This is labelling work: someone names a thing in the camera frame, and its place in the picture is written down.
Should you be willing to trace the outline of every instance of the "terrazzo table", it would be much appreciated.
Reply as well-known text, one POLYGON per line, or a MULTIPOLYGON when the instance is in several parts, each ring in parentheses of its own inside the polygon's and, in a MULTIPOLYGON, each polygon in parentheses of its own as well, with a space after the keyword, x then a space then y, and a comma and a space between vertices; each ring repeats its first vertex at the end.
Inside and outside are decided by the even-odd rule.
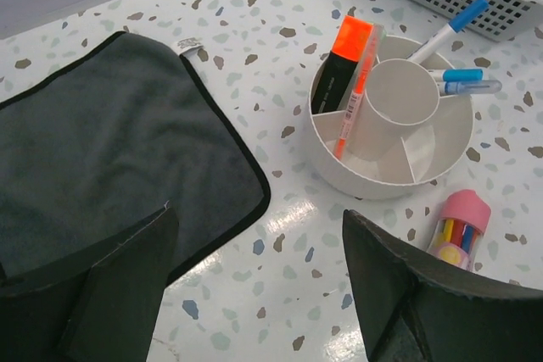
POLYGON ((406 0, 115 0, 0 43, 4 100, 114 31, 200 38, 190 59, 270 180, 262 219, 166 290, 148 361, 364 360, 345 208, 424 248, 439 204, 475 188, 493 209, 475 272, 543 288, 543 31, 502 44, 468 32, 443 48, 456 67, 488 68, 504 91, 473 100, 471 147, 446 179, 372 203, 333 190, 299 148, 308 89, 346 14, 419 41, 444 24, 406 0))

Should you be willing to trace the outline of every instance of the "pink lid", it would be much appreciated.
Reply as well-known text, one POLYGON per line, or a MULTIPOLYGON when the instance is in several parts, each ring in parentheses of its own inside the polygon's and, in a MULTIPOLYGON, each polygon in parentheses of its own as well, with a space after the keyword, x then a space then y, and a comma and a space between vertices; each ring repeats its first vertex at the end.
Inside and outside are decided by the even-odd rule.
POLYGON ((474 190, 461 190, 447 198, 440 216, 443 220, 460 220, 484 234, 491 212, 474 190))

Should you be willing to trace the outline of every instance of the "gray cloth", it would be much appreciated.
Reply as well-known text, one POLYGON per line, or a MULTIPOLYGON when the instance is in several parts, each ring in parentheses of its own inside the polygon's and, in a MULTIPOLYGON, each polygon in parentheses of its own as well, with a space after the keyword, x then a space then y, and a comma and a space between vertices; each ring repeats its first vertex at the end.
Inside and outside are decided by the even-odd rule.
POLYGON ((176 276, 254 222, 269 186, 192 67, 116 33, 0 109, 0 262, 13 276, 165 203, 176 276))

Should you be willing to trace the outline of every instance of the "orange pen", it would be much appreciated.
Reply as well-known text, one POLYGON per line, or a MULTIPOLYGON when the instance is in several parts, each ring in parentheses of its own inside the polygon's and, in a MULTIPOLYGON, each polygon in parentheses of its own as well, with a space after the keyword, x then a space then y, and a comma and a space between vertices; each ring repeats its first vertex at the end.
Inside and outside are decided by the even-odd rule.
POLYGON ((372 71, 373 62, 377 56, 377 50, 379 43, 381 42, 383 30, 384 28, 381 25, 373 25, 371 32, 367 33, 369 35, 369 40, 367 41, 366 49, 362 54, 360 74, 356 80, 355 88, 350 94, 347 110, 345 110, 345 116, 343 118, 343 123, 341 124, 339 138, 333 150, 333 155, 339 160, 343 158, 347 137, 349 137, 350 130, 355 122, 355 117, 358 113, 358 108, 360 107, 362 95, 364 94, 364 89, 366 87, 366 81, 372 71))

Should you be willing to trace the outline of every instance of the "white cylinder cup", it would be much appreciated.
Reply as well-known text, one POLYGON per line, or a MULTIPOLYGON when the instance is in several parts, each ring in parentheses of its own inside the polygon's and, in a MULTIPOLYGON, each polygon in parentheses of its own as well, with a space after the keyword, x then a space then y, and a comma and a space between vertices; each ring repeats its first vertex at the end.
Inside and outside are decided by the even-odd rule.
POLYGON ((383 61, 367 80, 347 148, 377 161, 428 122, 438 106, 439 89, 423 67, 405 59, 383 61))

